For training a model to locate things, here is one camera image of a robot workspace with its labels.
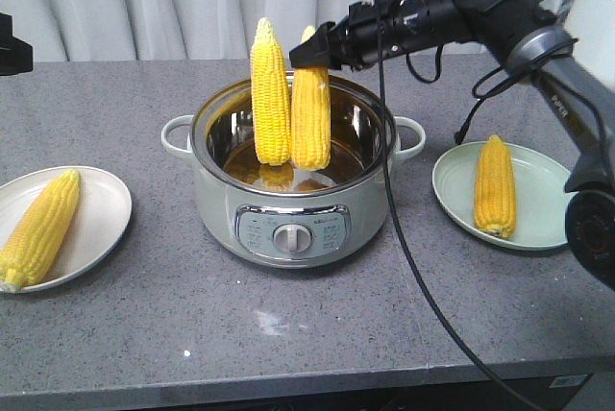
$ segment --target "pot rim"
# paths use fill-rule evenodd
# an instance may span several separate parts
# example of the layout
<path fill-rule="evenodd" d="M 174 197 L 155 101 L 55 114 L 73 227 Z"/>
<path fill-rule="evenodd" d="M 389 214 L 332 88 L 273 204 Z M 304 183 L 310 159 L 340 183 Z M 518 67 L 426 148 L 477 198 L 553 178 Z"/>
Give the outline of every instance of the pot rim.
<path fill-rule="evenodd" d="M 293 72 L 287 71 L 286 78 L 289 80 L 289 83 L 291 84 L 293 80 Z M 380 101 L 380 98 L 376 94 L 374 94 L 372 91 L 370 91 L 369 89 L 361 85 L 358 85 L 350 80 L 347 80 L 347 79 L 344 79 L 344 78 L 341 78 L 335 75 L 330 75 L 330 82 L 331 82 L 332 87 L 335 87 L 336 89 L 350 93 L 356 97 L 357 96 L 360 97 L 360 103 L 366 106 L 366 108 L 372 114 L 372 117 L 374 118 L 374 121 L 376 122 L 376 128 L 379 132 L 379 137 L 380 137 L 381 136 L 381 118 L 380 118 L 381 101 Z M 359 176 L 353 179 L 350 179 L 348 181 L 345 181 L 343 183 L 339 183 L 337 185 L 319 189 L 319 190 L 312 190 L 308 192 L 278 192 L 278 191 L 272 191 L 272 190 L 265 190 L 265 189 L 253 187 L 252 185 L 248 183 L 239 181 L 235 177 L 226 173 L 222 169 L 222 167 L 220 167 L 213 160 L 213 158 L 211 157 L 207 149 L 205 151 L 196 149 L 197 144 L 195 142 L 196 142 L 196 137 L 197 137 L 196 135 L 197 126 L 200 127 L 198 123 L 204 117 L 204 114 L 209 112 L 210 115 L 208 115 L 207 117 L 208 121 L 206 122 L 206 131 L 205 131 L 205 138 L 207 138 L 207 136 L 209 135 L 209 128 L 211 127 L 212 123 L 215 122 L 215 120 L 218 118 L 218 116 L 222 113 L 222 111 L 226 107 L 226 106 L 222 106 L 222 107 L 218 106 L 217 108 L 215 107 L 215 105 L 225 95 L 232 94 L 237 91 L 241 91 L 242 89 L 247 89 L 249 91 L 250 85 L 251 85 L 251 80 L 245 79 L 245 80 L 236 82 L 232 85 L 228 85 L 224 87 L 223 89 L 221 89 L 220 91 L 218 91 L 217 93 L 215 93 L 213 96 L 211 96 L 209 99 L 206 100 L 203 106 L 194 115 L 194 117 L 192 118 L 192 123 L 190 124 L 190 131 L 189 131 L 188 137 L 189 137 L 189 143 L 191 146 L 192 154 L 194 155 L 195 159 L 199 162 L 201 167 L 205 168 L 209 173 L 214 175 L 217 179 L 219 179 L 226 185 L 233 186 L 247 193 L 256 193 L 256 194 L 264 195 L 267 197 L 277 197 L 277 198 L 280 198 L 280 197 L 284 197 L 284 198 L 319 197 L 319 196 L 330 195 L 330 194 L 333 194 L 339 191 L 347 190 L 357 185 L 360 185 L 366 181 L 370 181 L 375 176 L 377 176 L 378 173 L 382 171 L 382 145 L 379 144 L 380 147 L 378 148 L 378 154 L 375 157 L 374 161 L 371 162 L 362 171 L 362 173 Z M 386 135 L 387 135 L 387 138 L 389 139 L 387 152 L 388 152 L 388 158 L 390 160 L 394 155 L 394 152 L 392 149 L 397 139 L 397 127 L 395 125 L 395 119 L 392 113 L 390 112 L 390 110 L 386 108 L 384 111 L 385 111 L 385 120 L 387 123 Z"/>

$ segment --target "yellow corn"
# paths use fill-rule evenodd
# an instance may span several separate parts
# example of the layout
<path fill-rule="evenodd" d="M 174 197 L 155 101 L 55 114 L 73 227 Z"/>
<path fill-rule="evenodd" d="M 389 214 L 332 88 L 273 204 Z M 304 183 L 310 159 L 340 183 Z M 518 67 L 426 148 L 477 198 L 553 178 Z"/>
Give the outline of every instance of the yellow corn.
<path fill-rule="evenodd" d="M 301 41 L 314 35 L 304 30 Z M 331 160 L 331 88 L 326 67 L 298 68 L 294 72 L 290 118 L 290 150 L 293 164 L 313 171 Z"/>
<path fill-rule="evenodd" d="M 35 198 L 0 251 L 0 280 L 9 291 L 42 281 L 56 258 L 79 201 L 79 171 L 69 169 Z"/>
<path fill-rule="evenodd" d="M 279 166 L 290 159 L 290 91 L 282 46 L 266 17 L 258 22 L 250 62 L 257 158 Z"/>
<path fill-rule="evenodd" d="M 491 135 L 480 152 L 475 182 L 474 222 L 477 229 L 508 238 L 517 226 L 517 197 L 510 151 Z"/>

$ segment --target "plate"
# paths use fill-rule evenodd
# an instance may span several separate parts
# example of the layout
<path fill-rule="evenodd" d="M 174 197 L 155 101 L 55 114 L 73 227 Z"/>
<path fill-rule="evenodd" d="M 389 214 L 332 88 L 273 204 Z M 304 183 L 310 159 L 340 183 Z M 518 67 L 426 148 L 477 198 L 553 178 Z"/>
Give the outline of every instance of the plate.
<path fill-rule="evenodd" d="M 31 293 L 65 283 L 100 262 L 119 241 L 132 211 L 131 194 L 118 177 L 88 166 L 58 166 L 36 171 L 0 187 L 0 248 L 42 189 L 67 169 L 81 174 L 81 194 L 73 222 L 43 281 L 25 286 Z M 0 292 L 7 292 L 0 286 Z"/>
<path fill-rule="evenodd" d="M 532 149 L 506 144 L 517 193 L 517 227 L 508 239 L 474 227 L 474 180 L 485 142 L 462 144 L 433 166 L 433 191 L 444 210 L 465 230 L 489 243 L 515 250 L 547 250 L 565 245 L 564 218 L 574 193 L 565 193 L 570 176 L 561 164 Z"/>

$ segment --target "stainless steel pot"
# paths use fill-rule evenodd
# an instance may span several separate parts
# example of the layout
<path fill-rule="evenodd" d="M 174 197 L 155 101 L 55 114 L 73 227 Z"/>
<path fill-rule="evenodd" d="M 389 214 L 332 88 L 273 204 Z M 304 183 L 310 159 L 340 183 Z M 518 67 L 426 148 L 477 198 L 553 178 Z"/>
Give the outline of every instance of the stainless steel pot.
<path fill-rule="evenodd" d="M 292 73 L 287 75 L 292 86 Z M 193 170 L 196 204 L 209 232 L 228 250 L 253 262 L 303 268 L 334 262 L 367 243 L 382 226 L 388 205 L 381 165 L 381 108 L 378 97 L 331 76 L 332 159 L 320 171 L 290 163 L 261 165 L 254 151 L 250 81 L 231 85 L 209 99 L 196 115 L 167 122 L 161 143 Z M 423 127 L 387 112 L 388 166 L 423 150 Z M 169 134 L 189 126 L 186 148 Z M 398 127 L 419 135 L 401 149 Z"/>

